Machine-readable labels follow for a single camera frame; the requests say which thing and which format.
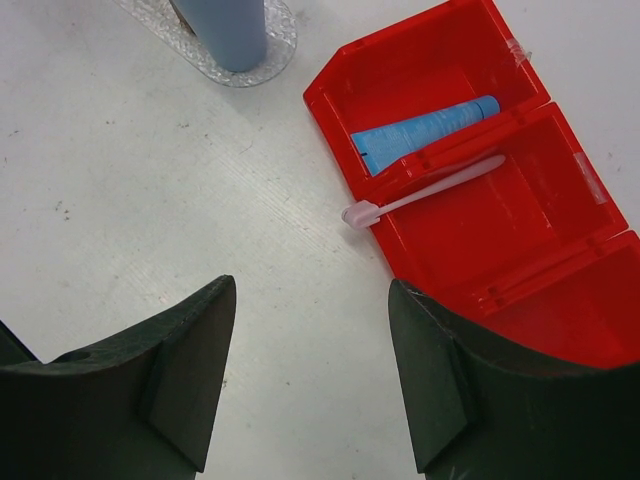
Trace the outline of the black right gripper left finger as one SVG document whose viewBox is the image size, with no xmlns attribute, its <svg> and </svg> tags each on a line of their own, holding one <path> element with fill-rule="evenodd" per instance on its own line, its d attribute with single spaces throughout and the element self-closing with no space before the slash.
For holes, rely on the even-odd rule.
<svg viewBox="0 0 640 480">
<path fill-rule="evenodd" d="M 44 363 L 1 331 L 5 479 L 193 479 L 223 389 L 236 283 Z"/>
</svg>

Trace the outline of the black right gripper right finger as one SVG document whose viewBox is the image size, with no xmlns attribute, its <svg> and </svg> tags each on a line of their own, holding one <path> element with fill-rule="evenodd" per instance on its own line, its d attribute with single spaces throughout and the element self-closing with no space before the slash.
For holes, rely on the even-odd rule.
<svg viewBox="0 0 640 480">
<path fill-rule="evenodd" d="M 427 479 L 635 479 L 639 367 L 519 345 L 394 280 L 389 325 L 417 471 Z"/>
</svg>

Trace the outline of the white pink toothbrush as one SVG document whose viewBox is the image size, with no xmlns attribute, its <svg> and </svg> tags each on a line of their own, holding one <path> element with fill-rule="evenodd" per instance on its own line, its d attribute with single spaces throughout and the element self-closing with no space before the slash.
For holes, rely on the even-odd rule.
<svg viewBox="0 0 640 480">
<path fill-rule="evenodd" d="M 368 200 L 358 201 L 347 207 L 342 212 L 341 218 L 344 223 L 353 229 L 368 228 L 378 223 L 383 215 L 490 173 L 502 166 L 505 161 L 506 156 L 501 154 L 485 158 L 427 187 L 383 206 L 376 205 Z"/>
</svg>

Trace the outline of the blue toothpaste tube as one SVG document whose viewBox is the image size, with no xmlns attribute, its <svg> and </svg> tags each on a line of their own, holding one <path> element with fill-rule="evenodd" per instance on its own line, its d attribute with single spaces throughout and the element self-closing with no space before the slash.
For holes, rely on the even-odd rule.
<svg viewBox="0 0 640 480">
<path fill-rule="evenodd" d="M 486 95 L 438 111 L 353 133 L 351 140 L 368 172 L 376 176 L 397 160 L 501 112 Z"/>
</svg>

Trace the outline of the blue plastic cup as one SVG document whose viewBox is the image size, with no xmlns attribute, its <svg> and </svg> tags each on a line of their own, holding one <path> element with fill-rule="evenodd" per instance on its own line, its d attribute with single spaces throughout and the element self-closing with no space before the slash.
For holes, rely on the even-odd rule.
<svg viewBox="0 0 640 480">
<path fill-rule="evenodd" d="M 221 68 L 245 72 L 266 57 L 262 0 L 177 0 L 171 4 Z"/>
</svg>

